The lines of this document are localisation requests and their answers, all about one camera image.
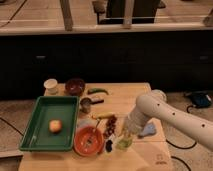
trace small jar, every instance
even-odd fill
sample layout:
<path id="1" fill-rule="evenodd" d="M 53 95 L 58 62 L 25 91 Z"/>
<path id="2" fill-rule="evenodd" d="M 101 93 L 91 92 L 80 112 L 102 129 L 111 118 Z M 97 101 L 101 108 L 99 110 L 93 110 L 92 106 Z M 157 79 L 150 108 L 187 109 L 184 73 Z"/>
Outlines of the small jar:
<path id="1" fill-rule="evenodd" d="M 126 150 L 132 145 L 133 134 L 126 128 L 123 130 L 123 135 L 117 141 L 116 148 L 120 150 Z"/>
<path id="2" fill-rule="evenodd" d="M 55 95 L 58 93 L 58 81 L 56 79 L 48 79 L 44 82 L 44 87 L 47 92 L 51 95 Z"/>
<path id="3" fill-rule="evenodd" d="M 84 113 L 90 113 L 92 101 L 90 98 L 85 97 L 80 101 L 81 111 Z"/>

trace small bottle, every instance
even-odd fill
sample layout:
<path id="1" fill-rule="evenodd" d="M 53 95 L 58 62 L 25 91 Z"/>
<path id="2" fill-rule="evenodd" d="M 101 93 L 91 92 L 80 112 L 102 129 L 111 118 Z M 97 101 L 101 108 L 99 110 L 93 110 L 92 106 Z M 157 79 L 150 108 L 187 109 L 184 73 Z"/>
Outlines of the small bottle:
<path id="1" fill-rule="evenodd" d="M 123 136 L 117 142 L 116 148 L 120 150 L 126 150 L 128 147 L 132 145 L 132 140 L 133 140 L 133 135 L 128 129 L 124 128 Z"/>

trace green tray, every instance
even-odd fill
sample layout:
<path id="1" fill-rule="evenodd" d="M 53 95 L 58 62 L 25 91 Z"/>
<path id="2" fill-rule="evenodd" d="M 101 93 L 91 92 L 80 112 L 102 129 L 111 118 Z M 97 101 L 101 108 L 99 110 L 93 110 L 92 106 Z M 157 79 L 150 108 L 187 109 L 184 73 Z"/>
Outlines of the green tray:
<path id="1" fill-rule="evenodd" d="M 79 99 L 75 96 L 41 96 L 37 99 L 25 134 L 21 151 L 69 151 L 73 146 Z M 62 130 L 49 131 L 49 121 L 60 119 Z"/>

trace food item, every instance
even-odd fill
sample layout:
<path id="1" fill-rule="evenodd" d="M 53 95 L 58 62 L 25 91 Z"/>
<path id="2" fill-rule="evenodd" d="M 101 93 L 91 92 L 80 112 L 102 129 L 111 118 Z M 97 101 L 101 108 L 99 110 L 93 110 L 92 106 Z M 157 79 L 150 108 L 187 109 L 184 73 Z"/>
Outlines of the food item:
<path id="1" fill-rule="evenodd" d="M 106 89 L 104 89 L 104 88 L 90 88 L 87 91 L 87 94 L 93 94 L 93 93 L 99 93 L 99 92 L 104 92 L 107 95 L 109 95 L 108 91 Z"/>
<path id="2" fill-rule="evenodd" d="M 105 118 L 110 118 L 112 116 L 114 116 L 115 113 L 113 112 L 107 112 L 107 113 L 98 113 L 98 114 L 93 114 L 92 115 L 92 118 L 93 119 L 105 119 Z"/>
<path id="3" fill-rule="evenodd" d="M 92 104 L 103 103 L 104 99 L 99 96 L 91 97 Z"/>
<path id="4" fill-rule="evenodd" d="M 115 128 L 116 128 L 116 125 L 115 125 L 116 121 L 117 121 L 117 118 L 114 115 L 108 119 L 106 123 L 106 130 L 103 133 L 103 136 L 105 139 L 108 139 L 110 135 L 114 134 Z"/>
<path id="5" fill-rule="evenodd" d="M 112 144 L 113 144 L 113 142 L 112 142 L 112 140 L 108 140 L 107 142 L 106 142 L 106 151 L 108 152 L 108 153 L 110 153 L 111 151 L 112 151 Z"/>
<path id="6" fill-rule="evenodd" d="M 50 130 L 50 132 L 52 132 L 52 133 L 58 133 L 58 132 L 61 131 L 61 129 L 62 129 L 62 122 L 61 122 L 61 120 L 55 119 L 55 120 L 51 120 L 49 122 L 49 130 Z"/>

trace orange bowl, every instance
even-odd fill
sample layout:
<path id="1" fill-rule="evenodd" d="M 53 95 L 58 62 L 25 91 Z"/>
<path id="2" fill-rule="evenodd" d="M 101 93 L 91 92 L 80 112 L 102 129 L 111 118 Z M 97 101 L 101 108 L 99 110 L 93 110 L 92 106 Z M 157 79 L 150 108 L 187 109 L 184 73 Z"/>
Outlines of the orange bowl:
<path id="1" fill-rule="evenodd" d="M 94 156 L 103 148 L 103 135 L 99 129 L 94 132 L 94 128 L 94 126 L 85 126 L 77 130 L 75 134 L 74 149 L 81 156 Z"/>

